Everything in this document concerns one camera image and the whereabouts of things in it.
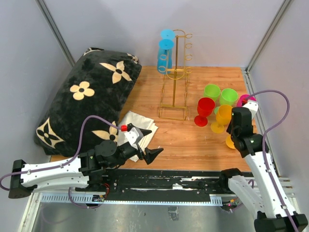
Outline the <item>blue wine glass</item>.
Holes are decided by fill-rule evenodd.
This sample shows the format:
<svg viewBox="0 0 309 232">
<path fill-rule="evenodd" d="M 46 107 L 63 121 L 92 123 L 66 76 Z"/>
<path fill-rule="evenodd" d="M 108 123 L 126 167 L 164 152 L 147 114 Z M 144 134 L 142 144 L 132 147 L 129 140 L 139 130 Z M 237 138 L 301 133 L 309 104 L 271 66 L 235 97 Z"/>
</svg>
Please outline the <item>blue wine glass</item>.
<svg viewBox="0 0 309 232">
<path fill-rule="evenodd" d="M 173 41 L 174 38 L 175 38 L 175 32 L 173 30 L 171 30 L 171 29 L 165 29 L 165 30 L 162 30 L 160 32 L 160 36 L 164 40 L 171 40 L 171 41 Z"/>
<path fill-rule="evenodd" d="M 167 69 L 172 68 L 172 49 L 174 42 L 169 39 L 162 39 L 158 45 L 157 70 L 160 74 L 165 74 Z"/>
</svg>

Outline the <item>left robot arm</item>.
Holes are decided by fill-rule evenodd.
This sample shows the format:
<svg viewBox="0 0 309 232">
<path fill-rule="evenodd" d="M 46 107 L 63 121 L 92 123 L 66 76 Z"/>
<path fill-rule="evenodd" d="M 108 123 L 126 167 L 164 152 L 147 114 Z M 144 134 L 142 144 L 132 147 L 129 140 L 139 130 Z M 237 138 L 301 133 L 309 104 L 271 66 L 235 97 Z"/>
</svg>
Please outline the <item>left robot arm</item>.
<svg viewBox="0 0 309 232">
<path fill-rule="evenodd" d="M 128 124 L 123 127 L 127 142 L 118 145 L 113 140 L 103 140 L 87 152 L 72 158 L 42 164 L 27 164 L 22 159 L 13 163 L 8 197 L 20 199 L 34 192 L 56 189 L 77 191 L 108 190 L 113 171 L 133 156 L 151 164 L 163 148 L 141 148 L 139 141 L 149 134 Z"/>
</svg>

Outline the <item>magenta wine glass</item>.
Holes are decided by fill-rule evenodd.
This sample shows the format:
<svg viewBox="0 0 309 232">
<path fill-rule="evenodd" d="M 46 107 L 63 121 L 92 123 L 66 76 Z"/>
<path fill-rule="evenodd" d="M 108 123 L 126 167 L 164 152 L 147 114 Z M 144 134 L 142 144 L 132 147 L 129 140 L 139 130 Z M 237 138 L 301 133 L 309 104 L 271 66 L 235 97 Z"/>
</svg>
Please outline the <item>magenta wine glass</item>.
<svg viewBox="0 0 309 232">
<path fill-rule="evenodd" d="M 236 107 L 243 107 L 248 102 L 248 98 L 249 98 L 248 94 L 241 95 L 236 104 Z"/>
</svg>

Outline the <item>yellow wine glass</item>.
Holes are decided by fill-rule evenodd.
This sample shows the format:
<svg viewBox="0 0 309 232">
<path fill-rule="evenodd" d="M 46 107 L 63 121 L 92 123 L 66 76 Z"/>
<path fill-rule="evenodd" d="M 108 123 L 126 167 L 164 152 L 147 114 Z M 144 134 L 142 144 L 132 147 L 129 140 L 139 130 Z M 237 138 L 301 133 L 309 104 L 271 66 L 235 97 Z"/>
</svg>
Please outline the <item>yellow wine glass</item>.
<svg viewBox="0 0 309 232">
<path fill-rule="evenodd" d="M 231 149 L 236 149 L 235 146 L 234 146 L 234 142 L 233 142 L 232 139 L 231 139 L 231 135 L 228 135 L 228 136 L 226 137 L 225 144 L 226 144 L 229 148 L 231 148 Z"/>
<path fill-rule="evenodd" d="M 225 125 L 228 125 L 232 116 L 232 106 L 221 105 L 216 114 L 216 121 L 211 124 L 211 130 L 214 133 L 222 133 L 225 130 Z"/>
</svg>

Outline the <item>green wine glass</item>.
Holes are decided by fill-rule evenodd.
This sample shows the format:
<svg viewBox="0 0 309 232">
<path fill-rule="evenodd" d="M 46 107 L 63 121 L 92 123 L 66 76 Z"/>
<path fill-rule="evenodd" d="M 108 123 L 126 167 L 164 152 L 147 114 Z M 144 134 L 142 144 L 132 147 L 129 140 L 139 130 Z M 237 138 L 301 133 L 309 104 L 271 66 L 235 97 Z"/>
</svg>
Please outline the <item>green wine glass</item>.
<svg viewBox="0 0 309 232">
<path fill-rule="evenodd" d="M 208 84 L 204 88 L 203 96 L 205 98 L 210 98 L 214 102 L 217 101 L 221 94 L 221 89 L 215 84 Z"/>
<path fill-rule="evenodd" d="M 232 88 L 225 88 L 221 90 L 219 88 L 218 93 L 214 95 L 214 101 L 219 100 L 220 105 L 233 106 L 238 99 L 238 93 Z"/>
</svg>

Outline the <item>red wine glass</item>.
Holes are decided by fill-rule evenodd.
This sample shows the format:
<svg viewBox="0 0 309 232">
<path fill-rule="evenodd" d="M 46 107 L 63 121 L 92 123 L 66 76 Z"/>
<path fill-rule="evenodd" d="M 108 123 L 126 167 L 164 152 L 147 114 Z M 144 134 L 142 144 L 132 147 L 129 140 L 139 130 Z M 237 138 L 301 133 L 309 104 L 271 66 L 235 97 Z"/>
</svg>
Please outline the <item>red wine glass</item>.
<svg viewBox="0 0 309 232">
<path fill-rule="evenodd" d="M 199 127 L 204 127 L 208 123 L 207 117 L 211 115 L 215 108 L 215 102 L 211 98 L 201 98 L 197 104 L 198 115 L 194 118 L 194 123 Z"/>
</svg>

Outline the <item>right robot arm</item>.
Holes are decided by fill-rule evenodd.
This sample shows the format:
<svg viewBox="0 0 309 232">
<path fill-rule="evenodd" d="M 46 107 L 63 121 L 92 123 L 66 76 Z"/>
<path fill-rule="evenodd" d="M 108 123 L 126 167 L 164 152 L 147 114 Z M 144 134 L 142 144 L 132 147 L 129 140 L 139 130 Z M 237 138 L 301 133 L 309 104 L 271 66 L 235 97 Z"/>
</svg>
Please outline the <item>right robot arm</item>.
<svg viewBox="0 0 309 232">
<path fill-rule="evenodd" d="M 271 163 L 271 155 L 262 135 L 253 132 L 252 119 L 258 103 L 249 101 L 232 109 L 227 132 L 236 150 L 249 165 L 259 192 L 249 185 L 242 172 L 227 169 L 220 173 L 219 189 L 234 193 L 254 218 L 257 232 L 302 232 L 309 224 L 290 203 Z"/>
</svg>

